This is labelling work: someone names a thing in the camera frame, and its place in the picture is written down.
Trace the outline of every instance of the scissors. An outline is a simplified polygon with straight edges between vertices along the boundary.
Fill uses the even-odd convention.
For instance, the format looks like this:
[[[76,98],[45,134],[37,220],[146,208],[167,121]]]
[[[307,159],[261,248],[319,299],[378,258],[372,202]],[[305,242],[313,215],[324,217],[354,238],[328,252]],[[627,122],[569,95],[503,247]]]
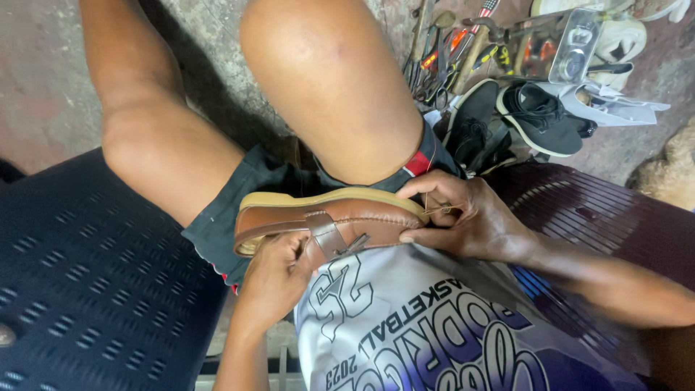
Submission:
[[[415,99],[427,105],[434,105],[434,108],[441,110],[446,107],[449,102],[449,93],[446,91],[447,79],[450,74],[456,71],[456,65],[451,64],[447,66],[449,62],[450,52],[444,45],[444,35],[442,34],[442,29],[437,29],[436,32],[436,50],[437,50],[437,71],[435,73],[430,73],[423,80],[423,86],[415,92]],[[444,104],[442,107],[438,107],[439,98],[444,96]]]

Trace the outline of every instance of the person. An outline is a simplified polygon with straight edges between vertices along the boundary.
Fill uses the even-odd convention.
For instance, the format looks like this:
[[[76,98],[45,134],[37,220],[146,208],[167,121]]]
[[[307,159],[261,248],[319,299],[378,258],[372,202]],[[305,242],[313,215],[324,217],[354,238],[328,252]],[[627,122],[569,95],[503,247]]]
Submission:
[[[244,276],[215,390],[268,389],[264,332],[293,308],[310,390],[645,389],[551,326],[499,262],[557,276],[642,330],[655,381],[695,389],[695,295],[532,232],[483,179],[460,179],[361,0],[251,0],[240,25],[250,70],[318,174],[243,151],[189,109],[177,62],[136,0],[80,4],[106,162],[185,227],[228,285]],[[303,232],[264,239],[250,263],[231,254],[249,192],[344,186],[425,193],[458,209],[404,232],[401,246],[321,265],[300,253]]]

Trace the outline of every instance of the white t-shirt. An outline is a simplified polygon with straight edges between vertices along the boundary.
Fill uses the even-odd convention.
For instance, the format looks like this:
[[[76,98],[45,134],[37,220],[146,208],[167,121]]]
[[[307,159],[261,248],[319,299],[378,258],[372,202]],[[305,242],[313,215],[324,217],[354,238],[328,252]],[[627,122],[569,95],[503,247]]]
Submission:
[[[646,389],[544,321],[508,270],[417,245],[321,266],[295,307],[307,389]]]

